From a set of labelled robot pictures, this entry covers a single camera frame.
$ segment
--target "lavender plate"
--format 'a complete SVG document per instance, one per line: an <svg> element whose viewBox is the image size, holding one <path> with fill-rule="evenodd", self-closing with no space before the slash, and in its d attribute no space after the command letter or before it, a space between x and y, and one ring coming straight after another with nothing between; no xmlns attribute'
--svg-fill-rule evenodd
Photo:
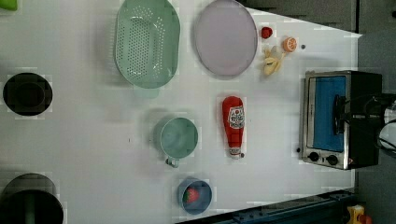
<svg viewBox="0 0 396 224"><path fill-rule="evenodd" d="M203 65L221 76L237 76L253 62L258 37L254 20L234 0L217 0L202 11L194 27Z"/></svg>

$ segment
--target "blue bowl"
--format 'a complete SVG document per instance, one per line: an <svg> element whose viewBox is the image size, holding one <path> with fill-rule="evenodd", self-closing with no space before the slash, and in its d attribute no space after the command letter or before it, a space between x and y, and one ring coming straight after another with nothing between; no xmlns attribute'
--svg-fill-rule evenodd
<svg viewBox="0 0 396 224"><path fill-rule="evenodd" d="M199 199L193 203L183 202L183 195L188 187L197 189L200 195ZM212 202L212 189L205 181L188 178L178 186L177 200L184 211L192 215L198 215L203 213Z"/></svg>

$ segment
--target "mug handle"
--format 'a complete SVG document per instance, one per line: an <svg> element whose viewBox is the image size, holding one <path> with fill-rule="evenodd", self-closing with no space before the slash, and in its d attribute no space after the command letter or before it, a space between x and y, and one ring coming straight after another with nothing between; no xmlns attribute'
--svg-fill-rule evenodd
<svg viewBox="0 0 396 224"><path fill-rule="evenodd" d="M172 166L173 168L178 167L178 160L174 160L173 158L170 158L170 157L168 157L168 159L166 159L165 163Z"/></svg>

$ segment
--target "gray floor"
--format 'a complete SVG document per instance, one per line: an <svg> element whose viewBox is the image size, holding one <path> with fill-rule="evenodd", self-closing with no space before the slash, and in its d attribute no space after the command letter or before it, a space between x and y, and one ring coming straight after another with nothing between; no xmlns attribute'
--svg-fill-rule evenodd
<svg viewBox="0 0 396 224"><path fill-rule="evenodd" d="M238 0L253 7L356 32L359 40L361 71L382 74L384 92L396 93L396 0L360 0L359 26L356 27L357 0ZM355 192L375 224L396 223L396 159L380 151L379 164L357 170Z"/></svg>
<svg viewBox="0 0 396 224"><path fill-rule="evenodd" d="M386 93L396 93L395 36L396 28L373 29L359 39L359 70L382 74ZM357 177L358 199L366 202L367 214L374 218L374 223L396 223L396 159L380 151L379 164L357 170Z"/></svg>
<svg viewBox="0 0 396 224"><path fill-rule="evenodd" d="M375 224L395 223L396 160L380 152L379 164L359 169L355 193Z"/></svg>
<svg viewBox="0 0 396 224"><path fill-rule="evenodd" d="M396 28L396 0L361 0L360 34Z"/></svg>
<svg viewBox="0 0 396 224"><path fill-rule="evenodd" d="M246 7L261 9L303 21L360 34L396 28L391 13L396 0L237 0ZM357 27L357 4L360 3Z"/></svg>

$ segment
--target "mug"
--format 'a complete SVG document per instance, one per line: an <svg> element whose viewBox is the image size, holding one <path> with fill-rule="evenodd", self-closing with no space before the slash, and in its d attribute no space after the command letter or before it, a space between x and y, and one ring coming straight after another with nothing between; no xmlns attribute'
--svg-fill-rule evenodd
<svg viewBox="0 0 396 224"><path fill-rule="evenodd" d="M188 157L198 143L198 131L189 119L170 119L159 123L157 146L167 155L166 164L177 168L179 160Z"/></svg>

